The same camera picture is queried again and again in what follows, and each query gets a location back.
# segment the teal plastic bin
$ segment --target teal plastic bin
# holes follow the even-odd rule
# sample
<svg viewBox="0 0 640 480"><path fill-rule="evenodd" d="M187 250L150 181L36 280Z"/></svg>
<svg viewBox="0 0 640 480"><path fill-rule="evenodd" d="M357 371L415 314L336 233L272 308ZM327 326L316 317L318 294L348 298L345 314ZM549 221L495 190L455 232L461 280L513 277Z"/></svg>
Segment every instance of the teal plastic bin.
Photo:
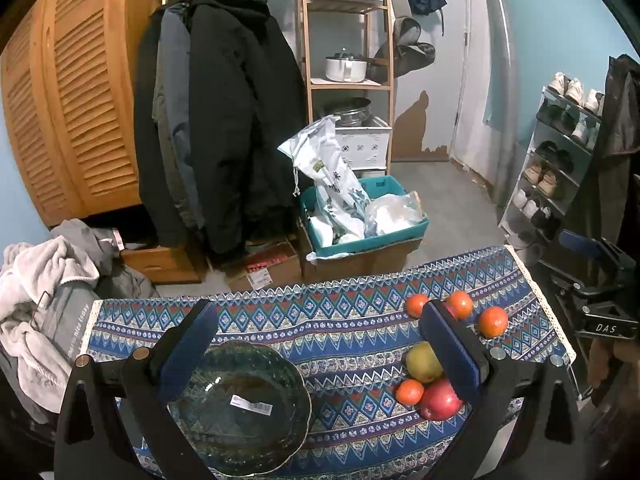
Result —
<svg viewBox="0 0 640 480"><path fill-rule="evenodd" d="M367 192L369 198L379 198L386 194L405 195L406 191L399 182L392 176L372 176L369 178L359 179L364 191ZM429 219L425 215L425 219L418 225L390 233L388 235L372 236L357 242L349 242L347 244L337 244L330 247L320 247L320 240L316 230L311 227L308 215L316 210L316 188L310 187L300 196L300 207L302 209L302 218L305 221L306 232L313 245L314 251L318 256L332 256L337 253L363 253L364 251L373 251L380 247L385 247L396 242L404 242L414 238L422 238L424 232L429 225Z"/></svg>

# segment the black jacket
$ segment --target black jacket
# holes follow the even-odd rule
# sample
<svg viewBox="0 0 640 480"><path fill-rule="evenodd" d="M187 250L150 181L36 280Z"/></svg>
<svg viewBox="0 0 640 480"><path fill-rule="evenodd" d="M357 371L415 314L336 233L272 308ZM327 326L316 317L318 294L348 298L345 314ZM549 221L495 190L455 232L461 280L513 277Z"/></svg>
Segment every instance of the black jacket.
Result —
<svg viewBox="0 0 640 480"><path fill-rule="evenodd" d="M190 136L209 244L222 254L288 228L305 88L266 0L191 0Z"/></svg>
<svg viewBox="0 0 640 480"><path fill-rule="evenodd" d="M164 9L158 9L153 13L138 47L133 127L140 200L151 216L159 243L165 247L177 247L187 242L188 231L169 193L164 176L158 127L151 115L163 15Z"/></svg>

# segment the green glass plate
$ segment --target green glass plate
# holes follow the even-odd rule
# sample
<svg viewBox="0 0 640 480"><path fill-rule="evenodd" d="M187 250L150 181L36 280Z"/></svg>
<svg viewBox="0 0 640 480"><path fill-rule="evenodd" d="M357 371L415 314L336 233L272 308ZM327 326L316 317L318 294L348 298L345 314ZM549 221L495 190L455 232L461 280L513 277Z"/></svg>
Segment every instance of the green glass plate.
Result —
<svg viewBox="0 0 640 480"><path fill-rule="evenodd" d="M265 345L210 347L169 412L204 463L227 476L282 466L306 439L311 400L298 369Z"/></svg>

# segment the barcode sticker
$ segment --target barcode sticker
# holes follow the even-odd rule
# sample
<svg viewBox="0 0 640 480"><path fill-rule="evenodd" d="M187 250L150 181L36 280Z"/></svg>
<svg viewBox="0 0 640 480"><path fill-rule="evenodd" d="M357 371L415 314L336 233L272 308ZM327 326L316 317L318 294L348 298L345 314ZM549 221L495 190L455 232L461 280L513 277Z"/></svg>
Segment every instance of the barcode sticker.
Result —
<svg viewBox="0 0 640 480"><path fill-rule="evenodd" d="M269 274L269 269L260 269L255 272L250 272L246 277L254 290L258 290L259 288L263 288L264 286L273 283L271 275Z"/></svg>
<svg viewBox="0 0 640 480"><path fill-rule="evenodd" d="M261 413L262 415L267 416L271 415L271 410L273 409L271 404L265 404L264 402L249 402L237 395L231 397L230 404L232 406L242 408L243 410L248 410L249 412Z"/></svg>
<svg viewBox="0 0 640 480"><path fill-rule="evenodd" d="M113 237L116 239L118 248L121 251L124 251L124 242L122 241L122 236L120 236L120 231L118 231L115 227L113 228Z"/></svg>

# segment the blue wall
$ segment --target blue wall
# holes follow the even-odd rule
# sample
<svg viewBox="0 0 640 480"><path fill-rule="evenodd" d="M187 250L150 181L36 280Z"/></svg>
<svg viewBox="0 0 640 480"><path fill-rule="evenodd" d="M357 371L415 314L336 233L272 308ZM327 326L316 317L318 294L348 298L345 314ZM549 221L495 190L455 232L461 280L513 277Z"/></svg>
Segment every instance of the blue wall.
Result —
<svg viewBox="0 0 640 480"><path fill-rule="evenodd" d="M15 165L0 106L0 251L9 244L39 244L49 237Z"/></svg>
<svg viewBox="0 0 640 480"><path fill-rule="evenodd" d="M504 1L516 45L521 144L528 144L532 134L540 90L556 72L577 77L586 94L591 88L604 91L609 56L629 54L638 60L602 0ZM492 94L497 90L493 86L492 78Z"/></svg>

